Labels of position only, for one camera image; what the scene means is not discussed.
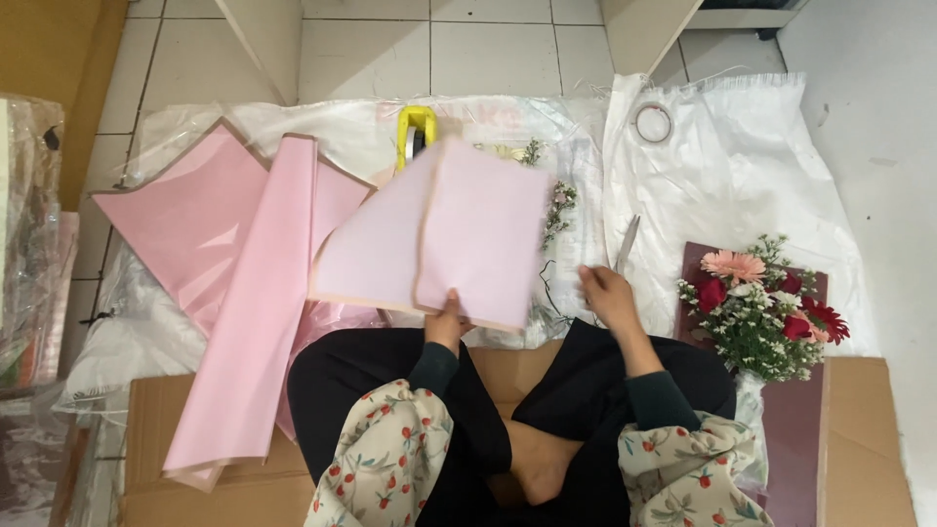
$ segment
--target white wall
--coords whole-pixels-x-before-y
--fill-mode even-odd
[[[937,525],[935,28],[933,0],[811,0],[779,34],[865,260],[921,526]]]

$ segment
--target foot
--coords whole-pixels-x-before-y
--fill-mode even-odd
[[[516,421],[504,421],[511,438],[511,474],[531,505],[559,495],[563,478],[581,442],[563,439]]]

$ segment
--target tape roll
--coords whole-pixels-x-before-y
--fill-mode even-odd
[[[404,146],[404,159],[407,160],[407,163],[413,161],[413,155],[416,154],[413,150],[415,145],[416,137],[416,127],[407,128],[407,144]]]

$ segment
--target red gerbera daisy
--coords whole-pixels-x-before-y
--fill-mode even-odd
[[[810,315],[813,323],[829,334],[829,339],[839,344],[843,339],[849,338],[849,327],[840,314],[823,302],[804,296],[801,300],[803,308]]]

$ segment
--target maroon wrapping paper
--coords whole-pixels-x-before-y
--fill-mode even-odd
[[[700,260],[718,249],[687,242],[683,251],[683,279],[696,283],[709,278],[700,268]],[[788,272],[802,269],[785,267]],[[829,276],[816,274],[811,296],[826,301]],[[704,349],[714,349],[711,339],[699,341],[690,332],[702,318],[690,316],[691,307],[680,302],[677,308],[674,338]],[[823,399],[823,365],[811,369],[809,381],[791,380],[769,383],[762,391],[765,398],[765,435],[768,455],[766,495],[755,497],[776,525],[809,527],[816,525],[817,463],[820,450],[820,407]]]

